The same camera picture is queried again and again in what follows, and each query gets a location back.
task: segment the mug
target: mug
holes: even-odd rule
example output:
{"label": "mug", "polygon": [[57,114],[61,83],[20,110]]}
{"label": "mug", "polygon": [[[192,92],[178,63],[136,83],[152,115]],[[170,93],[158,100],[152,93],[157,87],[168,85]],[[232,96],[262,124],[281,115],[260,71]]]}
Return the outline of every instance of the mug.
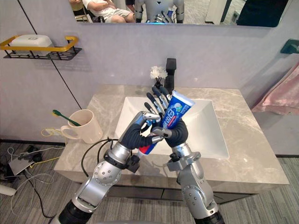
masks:
{"label": "mug", "polygon": [[[66,138],[82,139],[87,144],[96,143],[102,138],[103,132],[91,110],[83,109],[76,111],[70,116],[70,119],[78,122],[81,126],[75,126],[68,121],[68,125],[60,128],[62,135]],[[70,135],[65,132],[66,130],[72,130],[77,135]]]}

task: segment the towel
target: towel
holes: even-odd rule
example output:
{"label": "towel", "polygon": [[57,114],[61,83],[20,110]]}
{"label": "towel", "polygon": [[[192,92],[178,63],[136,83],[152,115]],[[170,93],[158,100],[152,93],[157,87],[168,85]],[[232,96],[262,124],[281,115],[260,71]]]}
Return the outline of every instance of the towel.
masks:
{"label": "towel", "polygon": [[299,115],[299,62],[273,86],[252,112]]}

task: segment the wall shelf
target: wall shelf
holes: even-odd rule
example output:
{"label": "wall shelf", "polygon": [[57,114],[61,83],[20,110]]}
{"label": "wall shelf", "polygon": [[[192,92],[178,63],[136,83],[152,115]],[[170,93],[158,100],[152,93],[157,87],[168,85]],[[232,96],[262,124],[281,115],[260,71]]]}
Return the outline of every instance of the wall shelf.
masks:
{"label": "wall shelf", "polygon": [[[19,58],[19,59],[42,59],[42,60],[61,60],[61,61],[69,61],[79,53],[82,48],[76,48],[74,45],[78,43],[78,38],[75,36],[66,36],[68,44],[64,47],[17,47],[10,46],[12,40],[14,40],[18,36],[13,36],[2,43],[0,43],[0,49],[6,52],[6,56],[4,58]],[[30,54],[20,55],[17,54],[16,51],[25,50],[29,51]],[[33,51],[50,51],[45,56],[40,56],[38,54],[34,54]]]}

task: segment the sink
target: sink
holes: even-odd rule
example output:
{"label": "sink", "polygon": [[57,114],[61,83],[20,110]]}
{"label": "sink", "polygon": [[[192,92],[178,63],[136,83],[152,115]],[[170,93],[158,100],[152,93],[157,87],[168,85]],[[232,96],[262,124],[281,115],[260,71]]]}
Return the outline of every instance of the sink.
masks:
{"label": "sink", "polygon": [[[205,99],[193,99],[193,101],[195,105],[183,116],[189,132],[186,142],[193,152],[200,152],[203,158],[228,159],[228,149],[212,101]],[[117,138],[122,135],[139,111],[146,111],[144,102],[152,105],[150,100],[145,97],[125,98],[115,130]],[[149,133],[150,129],[143,135],[147,136]],[[151,154],[170,155],[171,153],[171,148],[164,140],[151,151]]]}

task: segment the white flower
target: white flower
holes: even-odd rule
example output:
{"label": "white flower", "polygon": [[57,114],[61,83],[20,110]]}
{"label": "white flower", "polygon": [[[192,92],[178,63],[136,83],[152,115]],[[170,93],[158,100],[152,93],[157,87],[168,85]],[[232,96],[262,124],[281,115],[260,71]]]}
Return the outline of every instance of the white flower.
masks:
{"label": "white flower", "polygon": [[163,67],[153,66],[150,68],[150,78],[166,78],[167,73]]}

